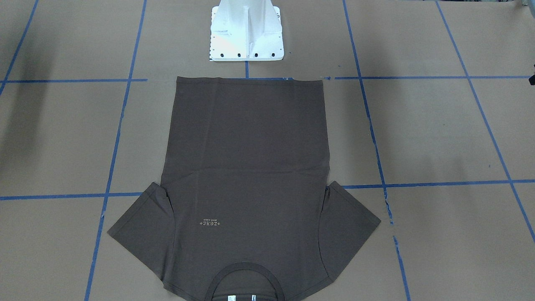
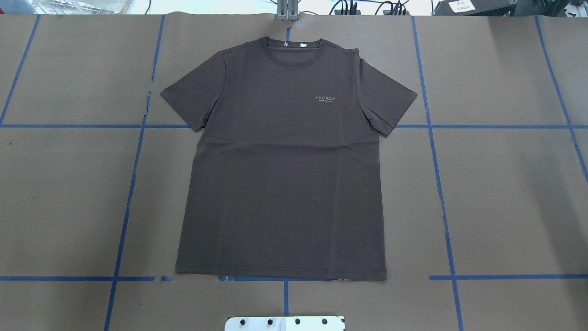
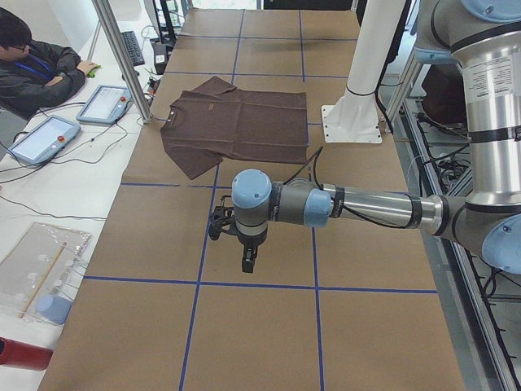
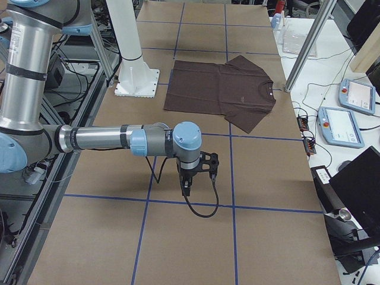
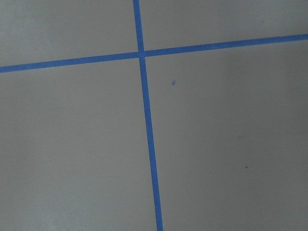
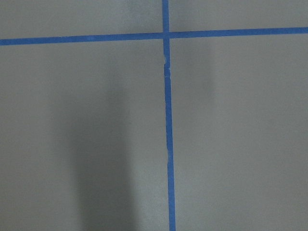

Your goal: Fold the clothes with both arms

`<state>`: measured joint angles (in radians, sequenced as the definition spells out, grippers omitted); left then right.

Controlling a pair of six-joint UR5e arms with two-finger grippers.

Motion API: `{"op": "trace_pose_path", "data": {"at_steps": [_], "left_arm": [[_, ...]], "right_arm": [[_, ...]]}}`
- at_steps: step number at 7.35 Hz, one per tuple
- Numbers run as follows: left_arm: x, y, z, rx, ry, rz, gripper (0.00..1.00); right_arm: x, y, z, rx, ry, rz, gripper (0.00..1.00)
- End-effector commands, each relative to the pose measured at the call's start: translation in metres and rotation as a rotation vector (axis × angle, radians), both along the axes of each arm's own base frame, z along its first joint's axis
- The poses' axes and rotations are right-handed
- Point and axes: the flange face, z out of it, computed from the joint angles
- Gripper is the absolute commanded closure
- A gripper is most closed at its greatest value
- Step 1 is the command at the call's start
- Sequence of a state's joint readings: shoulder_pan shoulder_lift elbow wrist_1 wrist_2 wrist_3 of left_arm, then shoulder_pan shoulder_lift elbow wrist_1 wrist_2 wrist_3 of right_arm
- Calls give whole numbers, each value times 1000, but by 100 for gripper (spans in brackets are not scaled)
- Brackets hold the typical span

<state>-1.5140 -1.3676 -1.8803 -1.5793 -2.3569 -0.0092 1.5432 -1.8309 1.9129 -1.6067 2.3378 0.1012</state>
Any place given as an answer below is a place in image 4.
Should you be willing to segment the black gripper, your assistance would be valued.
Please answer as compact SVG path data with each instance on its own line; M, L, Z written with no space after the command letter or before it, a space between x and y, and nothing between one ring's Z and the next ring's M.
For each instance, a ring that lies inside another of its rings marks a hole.
M183 196L190 196L192 178L197 174L197 172L195 171L197 166L198 166L197 161L193 161L190 163L183 162L183 161L177 162L179 180L181 184L180 187L181 187Z

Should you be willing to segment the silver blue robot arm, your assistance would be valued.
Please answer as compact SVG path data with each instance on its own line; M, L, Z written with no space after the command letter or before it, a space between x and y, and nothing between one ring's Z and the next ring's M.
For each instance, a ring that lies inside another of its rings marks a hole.
M196 124L170 129L163 123L88 128L40 123L53 37L90 34L90 1L9 1L7 10L13 25L1 104L1 172L74 150L129 149L136 156L175 158L180 188L188 197L204 160Z

